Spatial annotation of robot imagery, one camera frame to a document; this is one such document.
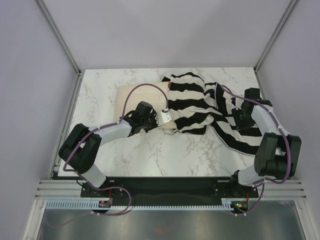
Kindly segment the cream pillow with bear print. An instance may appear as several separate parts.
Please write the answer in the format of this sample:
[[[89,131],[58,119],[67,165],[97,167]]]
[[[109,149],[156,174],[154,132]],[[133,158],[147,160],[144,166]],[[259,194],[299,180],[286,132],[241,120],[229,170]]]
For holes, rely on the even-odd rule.
[[[155,109],[156,114],[163,109],[169,109],[169,84],[160,83],[142,83],[133,85],[124,85],[118,88],[114,106],[114,121],[110,132],[118,138],[130,137],[131,129],[129,123],[129,112],[136,109],[141,101],[147,102]],[[163,129],[174,129],[176,127],[173,117],[172,121],[158,126]]]

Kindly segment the black white striped pillowcase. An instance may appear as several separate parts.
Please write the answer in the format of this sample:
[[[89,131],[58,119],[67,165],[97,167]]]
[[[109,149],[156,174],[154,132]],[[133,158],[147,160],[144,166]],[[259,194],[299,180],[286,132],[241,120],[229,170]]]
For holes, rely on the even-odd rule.
[[[166,134],[204,135],[210,126],[229,149],[249,156],[257,153],[261,131],[257,125],[237,130],[232,116],[236,100],[218,82],[205,82],[192,72],[165,76],[162,81],[169,83],[168,110],[174,122]]]

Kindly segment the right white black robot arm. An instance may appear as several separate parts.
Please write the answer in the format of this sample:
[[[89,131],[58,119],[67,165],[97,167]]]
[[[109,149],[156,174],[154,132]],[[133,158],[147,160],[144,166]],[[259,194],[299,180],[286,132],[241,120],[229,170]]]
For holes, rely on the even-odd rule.
[[[254,157],[254,164],[237,172],[237,179],[228,184],[228,191],[240,197],[247,186],[258,187],[269,181],[283,184],[296,172],[301,138],[290,134],[277,119],[269,100],[262,99],[258,88],[244,91],[243,103],[232,111],[236,129],[248,130],[256,125],[262,140]]]

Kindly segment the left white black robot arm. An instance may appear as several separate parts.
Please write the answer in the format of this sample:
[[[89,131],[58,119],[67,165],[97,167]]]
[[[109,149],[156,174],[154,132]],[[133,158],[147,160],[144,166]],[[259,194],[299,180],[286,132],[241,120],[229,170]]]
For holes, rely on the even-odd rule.
[[[58,151],[58,156],[71,171],[92,185],[92,192],[103,198],[110,190],[107,177],[95,164],[99,148],[109,142],[128,138],[140,131],[146,133],[157,128],[157,112],[151,104],[141,101],[118,121],[102,126],[88,127],[78,123]]]

